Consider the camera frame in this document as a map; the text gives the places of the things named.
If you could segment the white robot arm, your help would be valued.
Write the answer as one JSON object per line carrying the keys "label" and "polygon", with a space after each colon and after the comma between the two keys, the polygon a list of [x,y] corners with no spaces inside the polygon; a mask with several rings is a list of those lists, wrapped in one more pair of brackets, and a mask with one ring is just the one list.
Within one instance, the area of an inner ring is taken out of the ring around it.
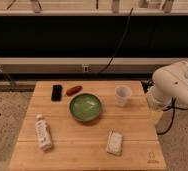
{"label": "white robot arm", "polygon": [[176,98],[188,106],[188,62],[180,61],[157,69],[152,80],[154,85],[148,89],[146,99],[151,111],[151,119],[157,124],[162,109]]}

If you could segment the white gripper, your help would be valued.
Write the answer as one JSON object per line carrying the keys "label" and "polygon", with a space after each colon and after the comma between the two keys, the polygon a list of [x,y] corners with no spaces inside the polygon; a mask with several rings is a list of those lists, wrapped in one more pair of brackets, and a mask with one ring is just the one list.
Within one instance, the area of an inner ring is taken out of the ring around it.
{"label": "white gripper", "polygon": [[152,86],[146,93],[146,99],[151,111],[151,119],[157,124],[163,116],[163,110],[169,104],[169,97],[156,86]]}

